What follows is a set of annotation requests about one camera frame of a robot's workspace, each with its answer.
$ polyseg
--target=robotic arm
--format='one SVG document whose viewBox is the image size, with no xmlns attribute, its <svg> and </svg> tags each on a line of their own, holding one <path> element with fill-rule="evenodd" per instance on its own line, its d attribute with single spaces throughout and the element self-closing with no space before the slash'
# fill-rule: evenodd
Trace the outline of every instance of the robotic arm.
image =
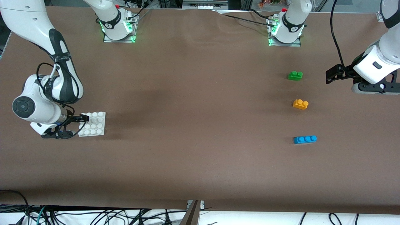
<svg viewBox="0 0 400 225">
<path fill-rule="evenodd" d="M 400 94 L 396 83 L 400 68 L 400 1 L 382 0 L 381 13 L 387 33 L 347 67 L 338 64 L 326 72 L 326 83 L 353 78 L 352 91 L 360 94 Z M 391 81 L 385 77 L 392 75 Z"/>
<path fill-rule="evenodd" d="M 278 14 L 278 26 L 271 35 L 282 43 L 292 43 L 300 37 L 304 22 L 310 14 L 312 4 L 310 0 L 294 0 L 287 12 Z"/>
<path fill-rule="evenodd" d="M 119 40 L 132 32 L 132 25 L 129 24 L 131 12 L 117 9 L 111 0 L 84 1 L 96 12 L 103 31 L 110 39 Z M 22 94 L 12 103 L 13 112 L 30 121 L 31 127 L 42 138 L 73 137 L 76 133 L 67 131 L 66 126 L 72 122 L 87 122 L 89 117 L 74 116 L 73 108 L 66 104 L 73 104 L 81 99 L 84 90 L 67 44 L 61 33 L 51 24 L 44 2 L 0 0 L 0 12 L 12 32 L 37 45 L 54 63 L 50 75 L 40 75 L 37 71 L 28 77 Z"/>
</svg>

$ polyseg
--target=white lego baseplate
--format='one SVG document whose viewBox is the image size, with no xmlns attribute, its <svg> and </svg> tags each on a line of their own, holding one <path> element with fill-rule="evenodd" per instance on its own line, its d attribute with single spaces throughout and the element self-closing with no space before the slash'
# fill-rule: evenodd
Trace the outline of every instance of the white lego baseplate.
<svg viewBox="0 0 400 225">
<path fill-rule="evenodd" d="M 84 128 L 82 128 L 84 122 L 80 122 L 79 129 L 82 128 L 78 133 L 80 137 L 104 135 L 106 112 L 88 112 L 81 114 L 89 116 L 89 122 L 86 122 Z"/>
</svg>

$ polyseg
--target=lego brick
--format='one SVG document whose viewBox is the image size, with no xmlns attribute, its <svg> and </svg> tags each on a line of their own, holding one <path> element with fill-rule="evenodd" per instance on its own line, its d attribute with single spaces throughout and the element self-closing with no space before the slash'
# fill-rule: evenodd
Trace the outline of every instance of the lego brick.
<svg viewBox="0 0 400 225">
<path fill-rule="evenodd" d="M 308 107 L 308 101 L 303 101 L 301 99 L 296 99 L 293 102 L 293 107 L 301 109 L 301 110 L 304 110 L 304 109 L 306 109 Z"/>
<path fill-rule="evenodd" d="M 289 80 L 300 80 L 302 77 L 303 77 L 303 73 L 302 72 L 292 71 L 289 74 L 288 79 Z"/>
<path fill-rule="evenodd" d="M 312 136 L 301 136 L 301 137 L 295 137 L 293 138 L 293 142 L 295 145 L 300 145 L 300 144 L 309 144 L 309 143 L 314 143 L 317 141 L 317 136 L 312 135 Z"/>
<path fill-rule="evenodd" d="M 104 135 L 106 112 L 88 112 L 82 114 L 89 116 L 89 122 L 86 122 L 85 127 L 79 131 L 78 135 L 80 137 Z"/>
</svg>

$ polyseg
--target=metal mounting plate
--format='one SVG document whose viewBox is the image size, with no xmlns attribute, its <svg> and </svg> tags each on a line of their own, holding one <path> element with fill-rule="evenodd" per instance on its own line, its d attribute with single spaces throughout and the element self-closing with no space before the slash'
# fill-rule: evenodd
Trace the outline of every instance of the metal mounting plate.
<svg viewBox="0 0 400 225">
<path fill-rule="evenodd" d="M 139 16 L 135 16 L 135 18 L 132 19 L 132 33 L 128 34 L 125 38 L 121 40 L 113 40 L 110 39 L 106 34 L 104 34 L 103 42 L 104 43 L 135 43 L 136 42 L 136 34 L 138 31 L 138 22 L 139 22 Z"/>
<path fill-rule="evenodd" d="M 382 14 L 380 13 L 380 11 L 376 12 L 376 18 L 378 19 L 378 22 L 383 22 Z"/>
<path fill-rule="evenodd" d="M 276 20 L 270 20 L 270 19 L 265 19 L 265 20 L 266 20 L 267 24 L 275 25 L 276 22 L 277 22 Z M 296 41 L 294 41 L 292 43 L 289 43 L 289 44 L 282 43 L 282 42 L 278 41 L 278 39 L 276 39 L 276 37 L 271 35 L 271 32 L 272 32 L 272 30 L 274 28 L 276 28 L 276 27 L 270 27 L 269 26 L 267 28 L 267 31 L 268 31 L 268 45 L 269 46 L 286 46 L 286 47 L 300 47 L 301 46 L 299 37 L 296 39 Z"/>
</svg>

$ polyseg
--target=blue lego brick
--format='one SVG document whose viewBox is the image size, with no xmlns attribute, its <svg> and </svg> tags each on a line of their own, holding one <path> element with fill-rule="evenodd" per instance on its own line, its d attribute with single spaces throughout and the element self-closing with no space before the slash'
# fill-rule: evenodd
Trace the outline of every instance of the blue lego brick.
<svg viewBox="0 0 400 225">
<path fill-rule="evenodd" d="M 314 143 L 316 141 L 317 141 L 317 136 L 315 136 L 315 135 L 312 135 L 312 136 L 301 136 L 301 137 L 293 138 L 293 142 L 294 142 L 295 145 Z"/>
</svg>

